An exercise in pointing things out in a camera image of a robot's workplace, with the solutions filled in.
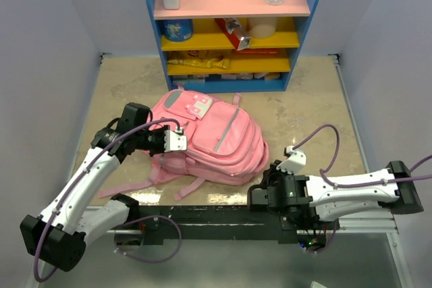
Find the pink student backpack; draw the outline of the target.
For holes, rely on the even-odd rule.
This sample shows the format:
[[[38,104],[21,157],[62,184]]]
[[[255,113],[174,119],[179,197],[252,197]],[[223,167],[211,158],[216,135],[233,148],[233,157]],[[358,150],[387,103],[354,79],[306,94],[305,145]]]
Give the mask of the pink student backpack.
[[[267,166],[269,147],[258,123],[240,108],[240,98],[237,93],[227,103],[191,90],[168,92],[153,107],[153,117],[178,120],[188,139],[187,150],[156,154],[151,158],[153,168],[146,181],[101,190],[99,197],[141,190],[183,175],[196,179],[176,193],[175,200],[197,190],[205,181],[225,185],[249,182]]]

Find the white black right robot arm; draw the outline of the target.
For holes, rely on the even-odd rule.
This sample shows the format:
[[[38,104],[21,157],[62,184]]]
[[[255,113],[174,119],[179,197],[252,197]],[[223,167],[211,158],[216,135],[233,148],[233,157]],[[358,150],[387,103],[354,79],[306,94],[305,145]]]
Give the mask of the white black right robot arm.
[[[423,211],[410,171],[401,161],[372,173],[328,178],[289,174],[271,165],[262,182],[248,190],[247,202],[251,211],[270,212],[304,231],[381,208],[392,214]]]

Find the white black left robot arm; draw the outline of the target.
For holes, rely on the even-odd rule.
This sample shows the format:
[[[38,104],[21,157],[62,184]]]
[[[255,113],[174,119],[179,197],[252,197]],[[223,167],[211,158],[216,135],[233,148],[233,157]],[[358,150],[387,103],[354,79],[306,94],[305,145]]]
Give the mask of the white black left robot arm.
[[[178,120],[154,119],[149,107],[128,103],[120,117],[95,134],[84,161],[57,197],[38,216],[28,214],[20,223],[38,282],[44,281],[38,273],[39,260],[68,272],[83,257],[90,232],[80,228],[80,220],[106,178],[135,150],[167,152],[170,131],[179,129]]]

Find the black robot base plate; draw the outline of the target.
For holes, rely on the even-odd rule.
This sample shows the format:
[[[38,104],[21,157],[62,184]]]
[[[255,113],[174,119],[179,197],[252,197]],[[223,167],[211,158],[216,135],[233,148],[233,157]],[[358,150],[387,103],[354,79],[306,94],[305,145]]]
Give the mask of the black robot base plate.
[[[315,217],[251,211],[246,205],[139,206],[125,225],[114,227],[123,233],[141,234],[145,245],[161,245],[166,239],[276,241],[321,248],[326,235],[340,228],[338,221],[322,222]]]

